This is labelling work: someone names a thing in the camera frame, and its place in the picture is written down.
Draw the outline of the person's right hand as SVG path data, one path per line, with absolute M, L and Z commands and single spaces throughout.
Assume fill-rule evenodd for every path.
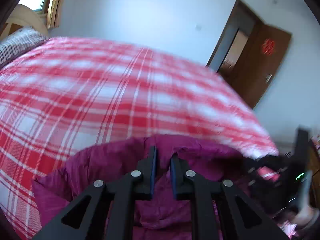
M 309 230 L 316 225 L 319 220 L 319 209 L 304 206 L 299 213 L 288 213 L 288 220 L 291 224 L 296 224 L 298 230 Z

